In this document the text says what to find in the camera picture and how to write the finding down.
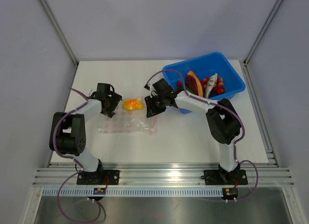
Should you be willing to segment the green fake cucumber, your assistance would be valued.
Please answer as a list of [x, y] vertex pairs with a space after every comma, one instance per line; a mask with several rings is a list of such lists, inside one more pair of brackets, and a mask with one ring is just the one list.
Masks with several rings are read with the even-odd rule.
[[186, 91], [192, 94], [194, 93], [189, 87], [186, 87]]

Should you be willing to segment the dark red fake food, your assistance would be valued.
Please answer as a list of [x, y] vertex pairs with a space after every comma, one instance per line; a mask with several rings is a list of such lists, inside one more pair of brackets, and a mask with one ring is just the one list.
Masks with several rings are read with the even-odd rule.
[[188, 73], [185, 78], [185, 84], [194, 92], [195, 95], [198, 95], [200, 81], [198, 80], [195, 74]]

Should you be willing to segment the orange papaya slice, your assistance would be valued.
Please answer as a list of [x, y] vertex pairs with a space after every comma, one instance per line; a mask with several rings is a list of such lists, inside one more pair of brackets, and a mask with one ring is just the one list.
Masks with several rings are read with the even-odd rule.
[[191, 93], [203, 97], [204, 94], [202, 84], [193, 71], [188, 72], [185, 79], [185, 83], [188, 86]]

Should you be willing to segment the fake lychee bunch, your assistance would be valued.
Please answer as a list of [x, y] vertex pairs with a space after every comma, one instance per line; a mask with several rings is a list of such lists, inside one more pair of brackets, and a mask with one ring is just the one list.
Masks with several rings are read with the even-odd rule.
[[[206, 77], [206, 78], [204, 78], [203, 80], [200, 81], [201, 84], [202, 84], [202, 87], [203, 87], [203, 94], [205, 94], [205, 86], [206, 86], [208, 79], [209, 79], [209, 77]], [[212, 91], [209, 95], [209, 98], [214, 97], [214, 96], [218, 96], [218, 95], [222, 95], [224, 93], [225, 93], [225, 87], [224, 87], [223, 78], [219, 77], [219, 78], [217, 78], [217, 82], [216, 82], [214, 88], [212, 89]]]

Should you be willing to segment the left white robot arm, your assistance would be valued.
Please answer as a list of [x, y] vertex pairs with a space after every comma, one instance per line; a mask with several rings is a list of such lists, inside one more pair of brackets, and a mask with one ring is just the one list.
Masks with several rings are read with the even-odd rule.
[[74, 161], [78, 185], [117, 185], [120, 171], [104, 169], [102, 161], [87, 149], [86, 123], [99, 114], [113, 118], [122, 96], [107, 83], [99, 83], [89, 96], [77, 89], [74, 92], [82, 96], [85, 103], [70, 112], [54, 114], [49, 148], [59, 157]]

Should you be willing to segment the clear zip top bag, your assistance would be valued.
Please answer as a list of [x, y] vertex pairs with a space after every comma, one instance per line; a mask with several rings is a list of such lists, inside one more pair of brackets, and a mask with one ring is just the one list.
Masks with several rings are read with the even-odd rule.
[[153, 133], [156, 124], [156, 117], [146, 117], [146, 103], [144, 97], [137, 97], [143, 102], [143, 109], [127, 111], [123, 108], [123, 101], [120, 101], [115, 109], [115, 115], [112, 118], [101, 114], [97, 122], [98, 132], [104, 134]]

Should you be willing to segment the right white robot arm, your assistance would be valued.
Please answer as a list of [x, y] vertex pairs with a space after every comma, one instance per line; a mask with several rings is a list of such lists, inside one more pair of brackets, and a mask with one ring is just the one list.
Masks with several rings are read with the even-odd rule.
[[201, 178], [206, 185], [248, 184], [246, 171], [240, 168], [236, 159], [235, 144], [243, 125], [229, 100], [197, 98], [184, 89], [172, 88], [165, 79], [145, 88], [150, 91], [144, 99], [148, 118], [163, 113], [167, 107], [186, 109], [206, 117], [211, 136], [218, 142], [220, 151], [218, 168], [203, 171]]

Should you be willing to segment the yellow fake mango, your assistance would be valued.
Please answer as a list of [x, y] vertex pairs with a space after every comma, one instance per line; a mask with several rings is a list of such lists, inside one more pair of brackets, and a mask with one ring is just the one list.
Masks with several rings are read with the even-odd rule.
[[140, 99], [128, 99], [123, 102], [123, 108], [127, 111], [143, 109], [143, 102]]

